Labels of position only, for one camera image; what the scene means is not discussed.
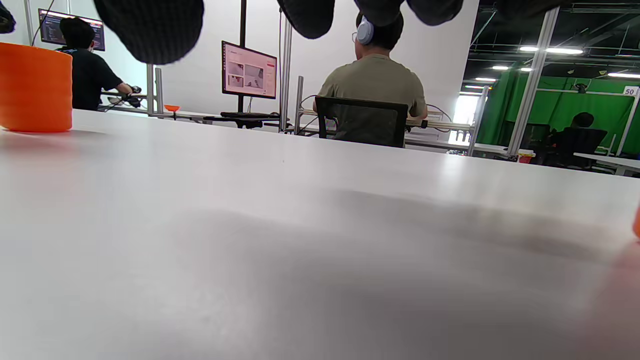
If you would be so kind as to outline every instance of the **green curtain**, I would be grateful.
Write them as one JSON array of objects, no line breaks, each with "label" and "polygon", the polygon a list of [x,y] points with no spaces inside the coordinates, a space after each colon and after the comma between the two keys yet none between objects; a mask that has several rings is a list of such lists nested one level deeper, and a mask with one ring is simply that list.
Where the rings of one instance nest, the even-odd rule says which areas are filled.
[{"label": "green curtain", "polygon": [[[515,121],[522,102],[528,74],[512,70],[505,72],[493,87],[486,103],[478,142],[497,145],[506,121]],[[589,79],[542,77],[538,88],[554,90],[574,90],[574,82],[588,84]],[[608,92],[622,94],[625,86],[640,86],[640,81],[620,81],[613,79],[594,79],[589,86],[590,92]],[[602,145],[609,146],[616,135],[614,151],[617,150],[627,120],[633,106],[633,98],[611,95],[593,95],[537,91],[529,117],[531,124],[549,124],[558,131],[571,125],[576,114],[583,111],[593,114],[593,128],[608,132]],[[640,111],[634,117],[623,152],[640,152]]]}]

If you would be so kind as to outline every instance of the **black t-shirt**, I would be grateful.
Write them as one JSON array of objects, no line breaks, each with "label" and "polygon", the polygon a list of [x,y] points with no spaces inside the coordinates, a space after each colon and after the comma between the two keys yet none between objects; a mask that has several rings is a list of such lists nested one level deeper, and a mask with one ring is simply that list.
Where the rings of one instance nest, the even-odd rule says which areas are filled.
[{"label": "black t-shirt", "polygon": [[102,89],[111,90],[122,80],[111,71],[100,56],[87,49],[58,49],[74,58],[73,103],[74,109],[97,110]]}]

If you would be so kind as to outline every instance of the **keyboard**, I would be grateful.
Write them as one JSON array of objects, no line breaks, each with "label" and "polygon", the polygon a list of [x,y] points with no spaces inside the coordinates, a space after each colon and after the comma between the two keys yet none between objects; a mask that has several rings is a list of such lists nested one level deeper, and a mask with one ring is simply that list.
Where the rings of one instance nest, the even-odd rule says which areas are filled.
[{"label": "keyboard", "polygon": [[230,117],[233,119],[279,119],[279,115],[262,114],[262,113],[220,113],[222,117]]}]

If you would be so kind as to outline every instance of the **ceiling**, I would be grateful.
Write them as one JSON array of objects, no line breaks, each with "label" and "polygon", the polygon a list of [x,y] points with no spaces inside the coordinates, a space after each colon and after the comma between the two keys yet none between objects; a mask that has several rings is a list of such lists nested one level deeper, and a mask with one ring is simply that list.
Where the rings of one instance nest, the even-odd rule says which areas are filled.
[{"label": "ceiling", "polygon": [[[583,0],[562,6],[551,47],[576,47],[584,53],[549,54],[543,76],[597,78],[605,70],[640,73],[640,3],[622,1]],[[533,53],[519,48],[538,43],[543,18],[507,22],[495,12],[494,1],[480,0],[465,82],[499,78],[501,71],[493,70],[494,65],[530,64]]]}]

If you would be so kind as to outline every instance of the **black hair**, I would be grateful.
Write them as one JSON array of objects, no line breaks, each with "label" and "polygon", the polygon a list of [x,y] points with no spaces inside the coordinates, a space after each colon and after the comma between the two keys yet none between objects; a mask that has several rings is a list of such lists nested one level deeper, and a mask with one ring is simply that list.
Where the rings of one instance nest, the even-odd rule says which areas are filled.
[{"label": "black hair", "polygon": [[595,118],[590,113],[579,113],[573,118],[573,123],[579,127],[589,127],[594,121]]},{"label": "black hair", "polygon": [[[359,13],[356,18],[356,27],[362,22],[363,14]],[[373,39],[369,45],[382,47],[387,50],[393,50],[400,40],[402,30],[404,28],[404,18],[402,13],[398,13],[398,17],[389,25],[373,27]]]},{"label": "black hair", "polygon": [[78,17],[62,19],[60,31],[68,47],[88,49],[95,38],[91,25]]}]

